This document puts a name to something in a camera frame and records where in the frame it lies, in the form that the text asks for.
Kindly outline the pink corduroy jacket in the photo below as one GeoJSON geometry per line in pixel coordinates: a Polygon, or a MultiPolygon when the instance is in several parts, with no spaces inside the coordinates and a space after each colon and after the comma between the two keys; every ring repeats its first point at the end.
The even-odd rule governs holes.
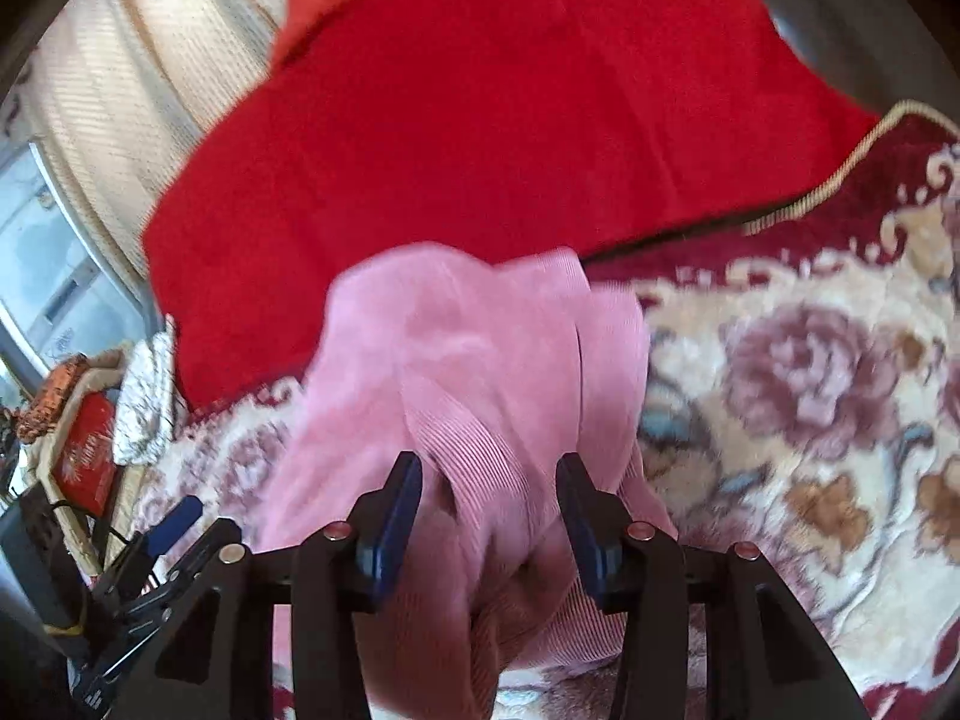
{"type": "Polygon", "coordinates": [[[295,546],[418,455],[423,494],[397,589],[358,626],[382,710],[485,718],[508,670],[587,670],[623,621],[597,610],[558,511],[556,463],[669,527],[636,429],[649,335],[635,294],[569,250],[491,266],[441,245],[332,284],[285,452],[260,500],[261,550],[295,546]]]}

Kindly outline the red gift box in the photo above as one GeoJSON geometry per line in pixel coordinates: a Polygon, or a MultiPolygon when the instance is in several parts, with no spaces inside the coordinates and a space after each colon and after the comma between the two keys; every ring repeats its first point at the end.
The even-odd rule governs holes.
{"type": "Polygon", "coordinates": [[[65,499],[95,517],[104,515],[116,476],[114,416],[116,406],[103,392],[86,395],[53,465],[53,479],[65,499]]]}

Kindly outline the beige fabric bag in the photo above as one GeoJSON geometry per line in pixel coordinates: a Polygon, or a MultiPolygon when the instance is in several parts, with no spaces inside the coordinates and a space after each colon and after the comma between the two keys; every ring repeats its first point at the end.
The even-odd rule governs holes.
{"type": "Polygon", "coordinates": [[[145,477],[114,461],[124,374],[122,348],[71,356],[47,374],[18,427],[65,546],[89,578],[124,549],[145,477]]]}

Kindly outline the white patterned cloth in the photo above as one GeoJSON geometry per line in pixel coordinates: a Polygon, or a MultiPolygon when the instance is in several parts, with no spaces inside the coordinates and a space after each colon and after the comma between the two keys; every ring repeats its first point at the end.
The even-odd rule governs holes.
{"type": "Polygon", "coordinates": [[[176,387],[176,324],[140,340],[127,356],[116,403],[112,461],[119,466],[155,465],[176,438],[185,401],[176,387]]]}

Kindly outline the orange knitted item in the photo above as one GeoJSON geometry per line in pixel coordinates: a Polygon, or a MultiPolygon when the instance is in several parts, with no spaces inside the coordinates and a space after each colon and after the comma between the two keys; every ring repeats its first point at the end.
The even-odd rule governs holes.
{"type": "Polygon", "coordinates": [[[73,388],[88,367],[85,355],[73,355],[47,374],[31,403],[18,413],[16,435],[23,444],[32,444],[52,431],[73,388]]]}

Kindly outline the floral plush blanket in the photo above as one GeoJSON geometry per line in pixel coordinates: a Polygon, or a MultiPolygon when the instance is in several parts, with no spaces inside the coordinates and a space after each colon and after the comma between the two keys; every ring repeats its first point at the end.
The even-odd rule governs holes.
{"type": "Polygon", "coordinates": [[[958,128],[903,101],[822,187],[602,268],[644,302],[647,476],[763,551],[874,718],[958,699],[958,128]]]}

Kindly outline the red quilt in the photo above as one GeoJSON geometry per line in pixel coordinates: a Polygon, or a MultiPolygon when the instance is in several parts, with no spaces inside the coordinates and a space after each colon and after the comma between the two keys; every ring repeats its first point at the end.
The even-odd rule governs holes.
{"type": "Polygon", "coordinates": [[[355,263],[579,254],[799,197],[875,115],[761,0],[288,0],[143,234],[194,408],[299,371],[355,263]]]}

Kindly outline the beige dotted curtain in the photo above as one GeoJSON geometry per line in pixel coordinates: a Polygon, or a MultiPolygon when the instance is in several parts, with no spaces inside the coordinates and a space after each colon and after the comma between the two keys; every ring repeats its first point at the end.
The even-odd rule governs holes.
{"type": "Polygon", "coordinates": [[[190,153],[262,82],[286,0],[70,0],[21,99],[53,178],[122,281],[190,153]]]}

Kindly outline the window frame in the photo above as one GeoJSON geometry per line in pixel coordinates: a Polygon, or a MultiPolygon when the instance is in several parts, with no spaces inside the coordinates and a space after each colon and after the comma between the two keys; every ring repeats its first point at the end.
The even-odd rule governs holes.
{"type": "Polygon", "coordinates": [[[2,163],[2,403],[36,394],[52,367],[93,356],[163,327],[142,280],[122,281],[68,208],[36,140],[2,163]]]}

